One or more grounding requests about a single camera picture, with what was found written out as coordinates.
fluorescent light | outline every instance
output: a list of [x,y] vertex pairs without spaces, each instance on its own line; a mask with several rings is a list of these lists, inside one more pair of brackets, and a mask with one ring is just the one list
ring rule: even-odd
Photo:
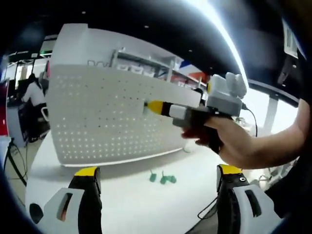
[[234,59],[235,59],[237,65],[239,67],[240,73],[241,73],[241,75],[245,81],[246,87],[249,88],[243,62],[242,62],[242,60],[238,54],[238,51],[237,51],[229,33],[225,29],[225,27],[224,27],[218,13],[216,12],[216,10],[208,3],[207,0],[185,0],[185,1],[187,1],[189,4],[196,7],[207,19],[209,19],[211,21],[211,23],[213,23],[215,25],[217,30],[219,30],[219,32],[221,33],[222,37],[226,41],[228,47],[230,48],[230,50],[234,56]]

white shirt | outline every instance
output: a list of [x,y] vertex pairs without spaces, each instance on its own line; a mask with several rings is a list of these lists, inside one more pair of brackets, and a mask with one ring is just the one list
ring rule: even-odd
[[37,86],[35,82],[29,84],[26,93],[22,98],[24,102],[28,102],[29,99],[33,106],[45,103],[43,91]]

computer monitor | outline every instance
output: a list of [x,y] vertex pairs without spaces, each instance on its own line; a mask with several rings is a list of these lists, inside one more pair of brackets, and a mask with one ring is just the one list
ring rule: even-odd
[[17,93],[18,93],[20,98],[24,96],[24,94],[26,93],[26,90],[27,90],[30,83],[31,83],[31,81],[28,79],[19,80],[19,86],[17,89]]
[[8,87],[8,98],[10,98],[11,96],[16,96],[16,92],[15,92],[15,79],[10,80],[9,82],[9,87]]

pegboard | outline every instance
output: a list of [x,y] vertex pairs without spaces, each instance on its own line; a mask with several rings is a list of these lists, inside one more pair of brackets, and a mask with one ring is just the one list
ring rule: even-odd
[[58,159],[65,166],[139,160],[183,148],[172,119],[147,111],[146,100],[196,107],[200,94],[156,78],[85,65],[56,65],[47,106]]

ceiling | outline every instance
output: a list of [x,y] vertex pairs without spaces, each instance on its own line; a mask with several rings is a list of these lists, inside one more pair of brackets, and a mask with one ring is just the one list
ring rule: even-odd
[[[162,47],[210,74],[240,73],[217,28],[187,0],[75,1],[34,6],[25,22],[28,32],[10,51],[40,50],[46,35],[58,34],[64,23],[87,23],[127,34]],[[260,81],[298,97],[296,72],[277,84],[286,54],[280,16],[265,1],[210,0],[231,36],[248,79]]]

